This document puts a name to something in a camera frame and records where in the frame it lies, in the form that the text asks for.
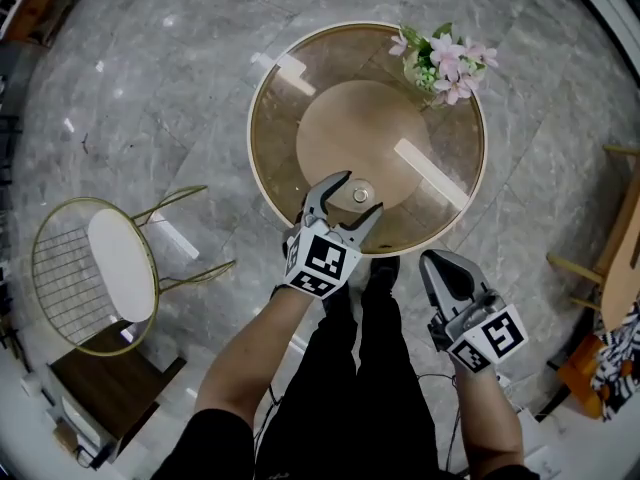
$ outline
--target black and white striped cloth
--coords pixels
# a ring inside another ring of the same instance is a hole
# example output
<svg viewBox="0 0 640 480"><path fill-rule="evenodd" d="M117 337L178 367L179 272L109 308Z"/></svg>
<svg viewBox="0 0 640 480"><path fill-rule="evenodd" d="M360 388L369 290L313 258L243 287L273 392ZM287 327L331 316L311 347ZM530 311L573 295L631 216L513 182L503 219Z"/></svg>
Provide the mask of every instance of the black and white striped cloth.
<svg viewBox="0 0 640 480"><path fill-rule="evenodd" d="M639 301L633 303L622 325L612 332L605 330L602 317L598 314L593 333L605 346L596 354L598 367L591 379L591 387L599 391L605 385L609 386L610 396L602 401L603 419L608 421L640 387ZM626 360L632 361L634 368L630 375L622 377L620 370Z"/></svg>

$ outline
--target person's leg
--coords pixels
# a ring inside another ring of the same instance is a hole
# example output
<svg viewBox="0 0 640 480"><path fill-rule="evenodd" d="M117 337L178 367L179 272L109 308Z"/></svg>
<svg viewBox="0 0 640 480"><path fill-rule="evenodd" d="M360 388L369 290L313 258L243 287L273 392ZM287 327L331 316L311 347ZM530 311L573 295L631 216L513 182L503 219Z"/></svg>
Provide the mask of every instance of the person's leg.
<svg viewBox="0 0 640 480"><path fill-rule="evenodd" d="M373 260L362 294L357 375L361 443L366 448L363 452L379 459L380 468L424 474L437 468L435 427L402 335L400 309L391 294L399 267L398 258Z"/></svg>
<svg viewBox="0 0 640 480"><path fill-rule="evenodd" d="M300 367L265 431L256 460L258 480L287 474L310 478L310 472L329 465L328 460L319 460L319 453L339 459L348 449L356 379L351 351L357 324L347 285L323 302L326 316L311 335Z"/></svg>

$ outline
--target black sleeve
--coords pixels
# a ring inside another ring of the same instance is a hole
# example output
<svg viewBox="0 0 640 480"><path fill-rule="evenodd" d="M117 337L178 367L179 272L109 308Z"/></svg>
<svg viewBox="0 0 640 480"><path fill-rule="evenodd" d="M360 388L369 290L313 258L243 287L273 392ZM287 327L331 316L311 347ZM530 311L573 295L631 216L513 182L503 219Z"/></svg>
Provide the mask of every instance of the black sleeve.
<svg viewBox="0 0 640 480"><path fill-rule="evenodd" d="M505 466L492 471L484 480L540 480L540 476L524 466Z"/></svg>
<svg viewBox="0 0 640 480"><path fill-rule="evenodd" d="M249 425L230 412L207 409L192 416L152 480L251 480L253 469L253 433Z"/></svg>

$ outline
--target black t-shirt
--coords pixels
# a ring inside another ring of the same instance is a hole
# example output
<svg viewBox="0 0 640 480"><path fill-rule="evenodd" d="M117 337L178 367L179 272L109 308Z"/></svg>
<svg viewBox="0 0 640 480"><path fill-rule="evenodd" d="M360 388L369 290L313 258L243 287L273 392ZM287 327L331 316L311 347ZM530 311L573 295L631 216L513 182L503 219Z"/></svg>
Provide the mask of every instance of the black t-shirt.
<svg viewBox="0 0 640 480"><path fill-rule="evenodd" d="M326 463L331 458L319 450L318 460ZM366 457L357 460L366 461ZM152 480L175 478L216 479L216 480L251 480L254 477L253 434L247 423L226 411L208 409L195 414L185 428L173 452L165 459ZM346 478L339 472L344 464L336 464L333 478ZM451 473L433 470L424 465L424 479L458 478ZM309 465L309 473L296 475L284 473L270 478L256 480L301 480L314 478L314 465ZM363 478L372 478L370 474ZM494 471L485 480L535 480L538 475L521 466L508 466Z"/></svg>

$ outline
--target white marker cube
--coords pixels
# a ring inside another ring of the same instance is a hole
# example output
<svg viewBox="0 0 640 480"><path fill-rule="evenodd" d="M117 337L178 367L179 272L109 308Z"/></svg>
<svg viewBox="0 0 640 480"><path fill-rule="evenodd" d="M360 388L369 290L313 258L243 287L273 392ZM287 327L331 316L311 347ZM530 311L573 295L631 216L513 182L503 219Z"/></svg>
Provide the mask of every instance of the white marker cube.
<svg viewBox="0 0 640 480"><path fill-rule="evenodd" d="M289 246L284 282L326 299L347 282L361 257L360 251L302 227Z"/></svg>
<svg viewBox="0 0 640 480"><path fill-rule="evenodd" d="M512 356L528 341L529 336L516 307L509 304L464 332L447 352L467 370L478 373Z"/></svg>

